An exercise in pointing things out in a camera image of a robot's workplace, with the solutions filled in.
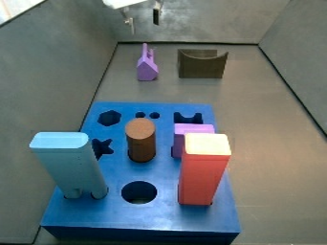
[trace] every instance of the table surface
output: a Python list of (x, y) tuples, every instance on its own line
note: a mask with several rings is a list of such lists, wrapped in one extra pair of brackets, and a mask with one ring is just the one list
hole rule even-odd
[[(233, 243), (325, 243), (325, 136), (257, 47), (150, 44), (149, 48), (160, 69), (157, 80), (136, 81), (141, 44), (120, 44), (94, 100), (212, 104), (232, 150), (226, 170), (243, 227)], [(222, 79), (177, 78), (177, 49), (192, 48), (229, 52)], [(41, 229), (36, 244), (58, 243), (94, 241), (58, 242)]]

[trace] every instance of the purple house-shaped block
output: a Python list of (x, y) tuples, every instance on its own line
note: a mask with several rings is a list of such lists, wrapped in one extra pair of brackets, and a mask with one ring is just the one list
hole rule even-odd
[(158, 67), (153, 61), (153, 50), (148, 51), (146, 44), (142, 43), (141, 57), (137, 60), (137, 80), (153, 80), (158, 75)]

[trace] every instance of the brown cylinder block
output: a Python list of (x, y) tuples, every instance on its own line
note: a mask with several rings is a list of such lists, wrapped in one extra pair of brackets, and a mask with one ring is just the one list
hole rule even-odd
[(148, 162), (156, 155), (156, 126), (142, 118), (133, 119), (125, 126), (129, 158)]

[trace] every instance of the dark olive block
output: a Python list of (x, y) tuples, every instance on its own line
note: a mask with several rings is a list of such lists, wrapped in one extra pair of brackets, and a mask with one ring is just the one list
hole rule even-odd
[(178, 78), (221, 78), (228, 52), (217, 50), (178, 50)]

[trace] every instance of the gray wall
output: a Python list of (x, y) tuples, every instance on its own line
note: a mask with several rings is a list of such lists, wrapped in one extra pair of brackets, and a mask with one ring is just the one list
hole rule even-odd
[(101, 1), (50, 0), (0, 28), (0, 243), (32, 242), (53, 183), (28, 144), (76, 131), (116, 41)]
[(292, 0), (259, 43), (327, 133), (327, 1)]
[(118, 41), (256, 44), (288, 0), (164, 0), (160, 26), (152, 23), (153, 3), (130, 6), (136, 35), (120, 12), (106, 8)]

